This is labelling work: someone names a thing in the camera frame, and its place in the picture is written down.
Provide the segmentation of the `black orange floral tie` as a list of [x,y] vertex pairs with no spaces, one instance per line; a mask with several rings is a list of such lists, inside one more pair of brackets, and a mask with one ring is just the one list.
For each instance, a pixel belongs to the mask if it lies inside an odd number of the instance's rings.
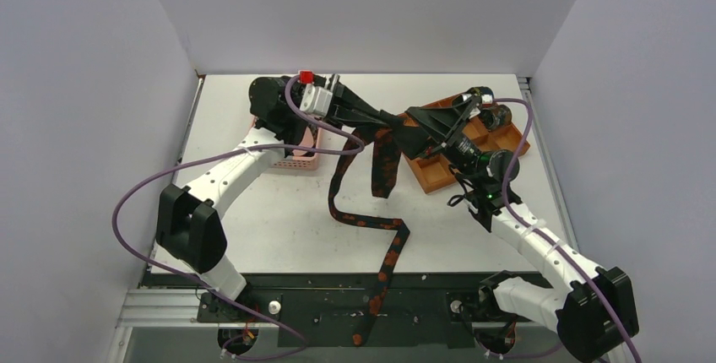
[[[392,134],[386,127],[361,126],[356,127],[351,135],[365,146],[369,144],[373,146],[372,196],[387,199],[395,187],[401,157],[401,152],[393,140]],[[328,190],[328,210],[331,217],[342,224],[359,228],[390,230],[394,233],[394,237],[378,270],[376,282],[368,295],[365,307],[361,310],[361,320],[356,324],[351,334],[351,343],[355,347],[361,347],[369,339],[378,314],[381,311],[400,253],[410,236],[410,229],[400,218],[352,214],[337,208],[335,199],[339,194],[344,175],[354,159],[353,154],[342,154],[337,161]]]

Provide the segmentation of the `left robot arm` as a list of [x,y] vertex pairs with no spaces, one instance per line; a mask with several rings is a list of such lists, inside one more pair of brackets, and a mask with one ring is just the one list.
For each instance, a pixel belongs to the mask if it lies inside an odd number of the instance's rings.
[[309,71],[295,77],[258,77],[248,90],[254,124],[234,155],[186,185],[160,194],[156,241],[222,296],[219,309],[234,322],[252,310],[242,292],[247,280],[226,255],[222,219],[228,208],[265,171],[301,149],[309,125],[338,133],[341,127],[388,127],[399,118],[368,105],[340,83]]

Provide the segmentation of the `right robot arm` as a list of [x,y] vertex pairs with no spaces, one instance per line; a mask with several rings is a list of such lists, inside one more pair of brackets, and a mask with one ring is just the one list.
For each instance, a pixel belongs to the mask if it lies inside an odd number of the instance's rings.
[[593,362],[613,349],[633,347],[639,331],[632,282],[620,268],[604,268],[554,234],[511,184],[519,173],[519,149],[483,150],[465,135],[478,118],[503,124],[503,99],[465,93],[443,107],[411,106],[398,129],[409,156],[442,155],[464,191],[458,200],[545,279],[531,284],[501,272],[480,286],[477,307],[490,320],[512,314],[551,330],[577,360]]

